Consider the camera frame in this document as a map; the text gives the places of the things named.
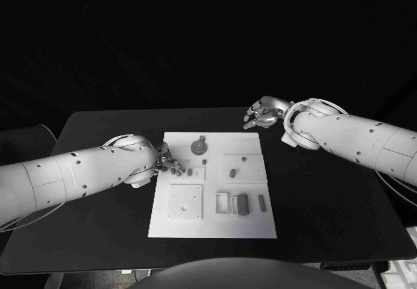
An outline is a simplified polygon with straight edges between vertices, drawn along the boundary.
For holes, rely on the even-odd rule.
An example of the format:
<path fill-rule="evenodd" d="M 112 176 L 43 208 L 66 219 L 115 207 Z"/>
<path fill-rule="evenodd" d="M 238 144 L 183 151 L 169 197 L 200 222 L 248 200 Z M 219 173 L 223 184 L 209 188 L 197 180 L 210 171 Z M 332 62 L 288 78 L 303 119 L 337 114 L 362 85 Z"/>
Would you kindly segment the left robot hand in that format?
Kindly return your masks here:
<path fill-rule="evenodd" d="M 184 173 L 184 168 L 174 159 L 171 151 L 169 149 L 169 144 L 161 142 L 161 144 L 154 147 L 156 149 L 156 164 L 154 168 L 158 173 L 170 172 L 173 175 L 180 175 Z"/>

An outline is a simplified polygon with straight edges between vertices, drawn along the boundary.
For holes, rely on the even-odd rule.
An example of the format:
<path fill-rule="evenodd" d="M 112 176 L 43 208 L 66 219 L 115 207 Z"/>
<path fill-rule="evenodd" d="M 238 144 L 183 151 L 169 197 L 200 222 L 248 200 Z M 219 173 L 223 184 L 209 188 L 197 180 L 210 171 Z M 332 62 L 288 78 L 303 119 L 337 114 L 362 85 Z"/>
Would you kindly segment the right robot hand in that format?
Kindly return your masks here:
<path fill-rule="evenodd" d="M 293 102 L 271 96 L 262 96 L 251 105 L 244 116 L 244 129 L 255 126 L 271 127 L 288 112 Z"/>

